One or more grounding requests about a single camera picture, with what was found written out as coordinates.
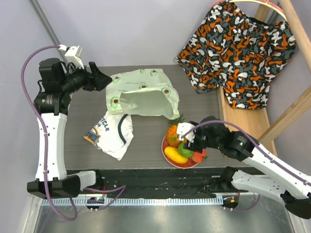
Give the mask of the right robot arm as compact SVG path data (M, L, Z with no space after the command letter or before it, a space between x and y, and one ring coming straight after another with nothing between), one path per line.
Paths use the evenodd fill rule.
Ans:
M263 174L257 177L227 166L214 186L225 192L249 191L282 203L287 211L303 219L311 217L311 177L280 160L258 140L227 121L206 117L200 123L177 126L185 148L202 152L218 149L223 155L250 165Z

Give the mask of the light green plastic bag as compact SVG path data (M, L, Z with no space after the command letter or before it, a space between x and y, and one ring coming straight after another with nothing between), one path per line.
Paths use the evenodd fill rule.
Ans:
M110 114L180 117L179 94L160 68L142 68L111 76L106 87L106 107Z

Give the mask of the fake yellow lemon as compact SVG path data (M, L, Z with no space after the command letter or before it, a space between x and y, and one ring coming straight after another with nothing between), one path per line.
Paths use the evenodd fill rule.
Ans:
M181 156L178 152L178 149L175 147L171 147L171 146L166 147L164 149L164 153L169 159L171 159L172 161L178 164L185 164L189 160L188 158Z

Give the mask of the fake green lime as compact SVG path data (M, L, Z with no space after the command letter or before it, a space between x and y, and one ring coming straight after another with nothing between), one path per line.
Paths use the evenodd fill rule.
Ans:
M193 151L191 150L188 150L188 149L185 149L184 148L184 142L180 143L179 146L178 146L178 152L181 156L185 157L185 158L191 158L192 155L194 154Z

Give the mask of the wooden hoop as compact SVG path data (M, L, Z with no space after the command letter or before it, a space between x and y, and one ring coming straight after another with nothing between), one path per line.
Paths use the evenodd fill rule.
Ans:
M274 10L275 12L277 12L279 15L285 15L284 11L277 6L276 4L270 2L269 0L230 0L229 2L250 2L250 3L255 3L255 4L259 4L259 5L263 5L266 6L272 10Z

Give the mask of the perforated metal rail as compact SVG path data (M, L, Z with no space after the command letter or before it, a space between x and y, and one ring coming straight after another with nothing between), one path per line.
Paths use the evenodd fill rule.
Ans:
M100 206L109 204L113 199L104 197L103 201L95 196L78 196L73 198L76 206ZM178 206L178 205L223 205L223 197L202 199L116 199L111 206Z

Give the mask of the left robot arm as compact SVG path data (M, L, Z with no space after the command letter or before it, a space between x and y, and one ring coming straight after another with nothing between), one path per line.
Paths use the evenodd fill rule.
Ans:
M38 93L34 106L38 112L39 162L34 181L27 183L27 191L39 198L75 198L87 188L100 193L103 180L98 170L67 174L64 161L64 134L71 94L83 89L101 91L112 78L103 74L94 62L90 71L69 63L66 68L58 58L40 62L39 73L44 91Z

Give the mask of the camouflage patterned shorts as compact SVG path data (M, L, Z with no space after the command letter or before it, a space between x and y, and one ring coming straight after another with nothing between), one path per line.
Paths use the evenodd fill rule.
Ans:
M273 79L298 46L286 21L266 24L236 4L213 6L175 57L196 93L222 88L236 109L261 109Z

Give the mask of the red and teal plate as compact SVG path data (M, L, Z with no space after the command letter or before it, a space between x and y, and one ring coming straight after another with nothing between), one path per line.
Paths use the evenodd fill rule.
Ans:
M190 157L182 156L177 147L173 147L168 143L166 136L162 140L161 151L165 160L176 168L192 168L199 164Z

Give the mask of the orange fake pineapple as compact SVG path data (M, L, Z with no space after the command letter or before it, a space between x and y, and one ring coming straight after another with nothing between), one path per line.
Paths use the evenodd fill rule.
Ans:
M178 127L178 124L183 123L184 120L185 118L183 114L181 114L178 118L170 119L168 121L169 127L167 129L166 138L167 138L168 144L172 147L177 148L181 143L181 141L178 139L177 127Z

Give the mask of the white printed t-shirt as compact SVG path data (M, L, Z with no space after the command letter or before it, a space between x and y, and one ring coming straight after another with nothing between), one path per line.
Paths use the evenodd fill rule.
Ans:
M84 136L86 141L118 161L124 157L133 138L131 116L108 112Z

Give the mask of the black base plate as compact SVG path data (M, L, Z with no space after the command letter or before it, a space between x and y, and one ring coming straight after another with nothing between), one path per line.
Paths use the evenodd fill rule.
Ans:
M199 199L237 192L225 180L226 169L223 167L102 169L96 173L102 177L102 185L107 190L125 185L122 199Z

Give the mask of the wooden tray frame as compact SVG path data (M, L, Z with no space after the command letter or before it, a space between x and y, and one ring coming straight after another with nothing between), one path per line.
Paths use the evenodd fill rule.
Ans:
M310 69L311 42L295 11L293 2L281 0L279 2L280 9L269 4L267 0L258 0L257 3L270 6L284 18L287 18L307 67ZM308 87L273 124L269 123L268 114L264 108L246 110L230 107L222 89L218 89L218 101L222 120L239 125L246 133L254 136L265 145L269 151L276 153L274 139L311 108L311 88Z

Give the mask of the fake peach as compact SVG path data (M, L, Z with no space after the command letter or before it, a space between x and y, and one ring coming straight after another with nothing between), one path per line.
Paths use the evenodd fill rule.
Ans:
M196 163L201 163L207 158L208 158L208 155L205 149L203 149L202 152L194 152L191 157L191 159Z

